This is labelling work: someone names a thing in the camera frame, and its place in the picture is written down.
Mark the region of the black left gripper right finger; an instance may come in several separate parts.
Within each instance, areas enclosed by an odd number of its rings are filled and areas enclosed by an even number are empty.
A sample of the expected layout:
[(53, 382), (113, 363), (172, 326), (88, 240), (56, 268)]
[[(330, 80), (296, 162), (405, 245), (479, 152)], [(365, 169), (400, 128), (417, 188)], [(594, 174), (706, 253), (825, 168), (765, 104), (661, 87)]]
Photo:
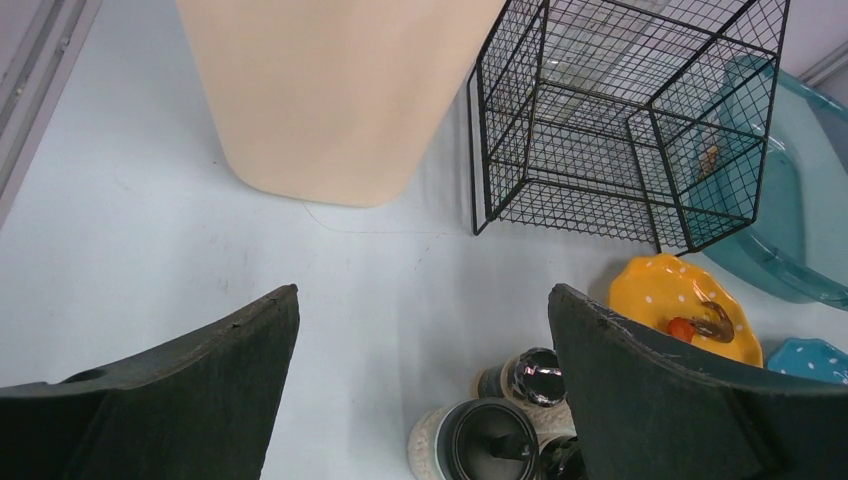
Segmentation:
[(548, 318), (592, 479), (843, 479), (847, 390), (709, 353), (566, 284)]

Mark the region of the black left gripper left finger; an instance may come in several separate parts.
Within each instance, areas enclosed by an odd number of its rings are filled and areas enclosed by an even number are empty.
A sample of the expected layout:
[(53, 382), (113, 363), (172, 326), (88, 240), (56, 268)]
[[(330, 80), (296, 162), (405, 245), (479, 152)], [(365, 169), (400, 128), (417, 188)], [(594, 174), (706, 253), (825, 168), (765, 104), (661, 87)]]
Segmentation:
[(279, 287), (197, 330), (58, 383), (1, 391), (5, 479), (257, 479), (300, 316)]

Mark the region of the small pepper shaker jar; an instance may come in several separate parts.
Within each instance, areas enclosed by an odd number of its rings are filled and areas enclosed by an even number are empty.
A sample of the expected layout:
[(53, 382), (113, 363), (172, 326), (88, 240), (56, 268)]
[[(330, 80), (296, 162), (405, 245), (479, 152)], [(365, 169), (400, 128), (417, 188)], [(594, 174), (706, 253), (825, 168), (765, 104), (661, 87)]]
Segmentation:
[(574, 428), (558, 358), (548, 348), (531, 348), (480, 370), (471, 381), (470, 394), (512, 402), (541, 432)]

